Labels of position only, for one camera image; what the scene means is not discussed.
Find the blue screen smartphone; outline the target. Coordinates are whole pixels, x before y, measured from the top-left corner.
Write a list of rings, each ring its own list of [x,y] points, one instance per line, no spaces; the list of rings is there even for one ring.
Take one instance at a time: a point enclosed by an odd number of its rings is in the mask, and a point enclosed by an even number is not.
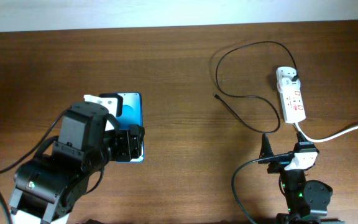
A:
[[[139,92],[119,93],[123,97],[122,115],[117,118],[119,130],[129,130],[131,124],[137,124],[143,127],[142,115],[142,96]],[[144,143],[143,155],[139,159],[132,159],[127,163],[141,163],[144,160]]]

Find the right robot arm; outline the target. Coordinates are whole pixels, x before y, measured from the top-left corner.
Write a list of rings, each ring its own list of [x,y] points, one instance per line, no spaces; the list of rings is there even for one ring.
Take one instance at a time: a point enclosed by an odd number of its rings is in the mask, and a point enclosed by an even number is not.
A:
[[[275,155],[266,134],[262,135],[259,154],[261,164],[268,164],[268,174],[278,174],[280,190],[285,197],[288,212],[277,214],[277,223],[321,223],[333,189],[319,181],[306,180],[305,172],[315,165],[319,154],[313,142],[297,134],[298,142],[288,153]]]

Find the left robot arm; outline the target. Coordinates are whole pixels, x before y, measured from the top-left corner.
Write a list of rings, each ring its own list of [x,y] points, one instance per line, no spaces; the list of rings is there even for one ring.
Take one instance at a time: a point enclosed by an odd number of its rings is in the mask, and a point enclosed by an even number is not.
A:
[[[9,205],[11,214],[25,212],[51,223],[72,212],[90,193],[88,182],[110,161],[129,162],[141,154],[145,129],[121,129],[108,109],[80,101],[63,113],[60,134],[46,139],[33,158],[16,171]]]

